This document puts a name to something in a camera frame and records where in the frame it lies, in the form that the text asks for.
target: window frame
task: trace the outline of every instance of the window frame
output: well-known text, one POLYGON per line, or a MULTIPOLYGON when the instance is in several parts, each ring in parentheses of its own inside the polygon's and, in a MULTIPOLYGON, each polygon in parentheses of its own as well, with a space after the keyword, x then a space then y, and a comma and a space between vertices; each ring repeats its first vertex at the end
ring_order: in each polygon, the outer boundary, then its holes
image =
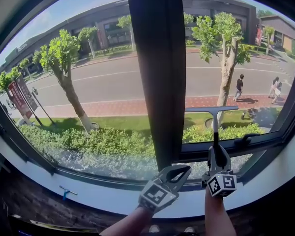
MULTIPOLYGON (((27 22, 56 1, 25 1, 0 32, 0 52, 27 22)), ((172 163, 206 161, 212 142, 181 144, 186 88, 182 0, 128 1, 158 169, 161 170, 172 163), (153 15, 153 21, 157 24, 151 24, 147 15, 153 15), (151 51, 152 44, 157 44, 159 48, 151 51), (155 59, 160 53, 165 58, 155 59)), ((289 14, 295 21, 295 0, 255 1, 289 14)), ((230 157, 253 153, 238 173, 240 181, 245 183, 264 169, 295 134, 295 79, 273 129, 278 127, 278 131, 253 137, 251 144, 240 151, 234 145, 234 139, 220 142, 230 157)), ((131 190, 141 190, 147 182, 78 172, 47 161, 15 127, 1 104, 0 135, 24 161, 34 162, 50 174, 57 172, 85 182, 131 190)), ((199 189, 199 183, 200 179, 191 180, 182 190, 199 189)))

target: blue clip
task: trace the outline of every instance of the blue clip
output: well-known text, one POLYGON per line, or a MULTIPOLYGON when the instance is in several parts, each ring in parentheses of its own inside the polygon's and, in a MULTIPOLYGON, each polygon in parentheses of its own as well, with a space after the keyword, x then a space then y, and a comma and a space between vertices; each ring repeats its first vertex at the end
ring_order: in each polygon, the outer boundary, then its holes
POLYGON ((69 192, 71 192, 71 193, 74 194, 74 195, 77 195, 77 194, 78 194, 78 193, 72 192, 72 191, 70 191, 70 190, 68 190, 68 189, 66 189, 66 188, 64 188, 64 187, 62 187, 61 185, 59 185, 59 187, 62 188, 62 189, 64 189, 64 194, 63 194, 62 200, 65 200, 65 199, 66 199, 67 194, 68 194, 69 192))

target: window glass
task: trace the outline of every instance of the window glass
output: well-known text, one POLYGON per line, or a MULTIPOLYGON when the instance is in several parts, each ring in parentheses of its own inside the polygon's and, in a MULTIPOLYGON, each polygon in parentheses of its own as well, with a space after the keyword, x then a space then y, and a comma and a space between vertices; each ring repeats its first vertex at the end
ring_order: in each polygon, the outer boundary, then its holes
MULTIPOLYGON (((232 170, 234 174, 238 173, 240 168, 248 161, 252 154, 241 155, 231 158, 232 170)), ((191 166, 191 173, 189 175, 189 180, 200 179, 202 175, 208 171, 207 161, 205 162, 195 162, 195 163, 178 163, 191 166)))
MULTIPOLYGON (((253 0, 182 1, 185 107, 237 106, 219 118, 221 140, 277 131, 295 76, 295 22, 253 0)), ((185 113, 183 143, 211 141, 211 127, 210 114, 185 113)))
POLYGON ((127 0, 59 0, 36 16, 0 54, 0 101, 61 166, 157 174, 127 0))

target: forearm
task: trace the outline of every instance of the forearm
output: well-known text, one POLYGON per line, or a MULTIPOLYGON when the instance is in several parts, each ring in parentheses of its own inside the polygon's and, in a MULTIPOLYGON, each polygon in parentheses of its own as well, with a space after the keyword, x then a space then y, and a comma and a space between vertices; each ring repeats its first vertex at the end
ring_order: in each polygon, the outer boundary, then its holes
POLYGON ((136 208, 130 215, 102 231, 102 236, 138 235, 150 223, 153 213, 143 207, 136 208))
POLYGON ((205 222, 207 236, 236 236, 223 200, 212 197, 208 187, 206 188, 205 222))

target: shoe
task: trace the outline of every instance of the shoe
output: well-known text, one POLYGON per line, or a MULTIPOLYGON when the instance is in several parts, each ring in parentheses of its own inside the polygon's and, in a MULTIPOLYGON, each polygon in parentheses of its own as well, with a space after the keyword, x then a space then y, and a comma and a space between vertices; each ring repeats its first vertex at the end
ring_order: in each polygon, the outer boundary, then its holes
POLYGON ((159 229, 158 225, 151 225, 148 232, 149 233, 159 233, 161 230, 159 229))
POLYGON ((192 226, 189 226, 185 229, 184 233, 195 233, 195 229, 192 226))

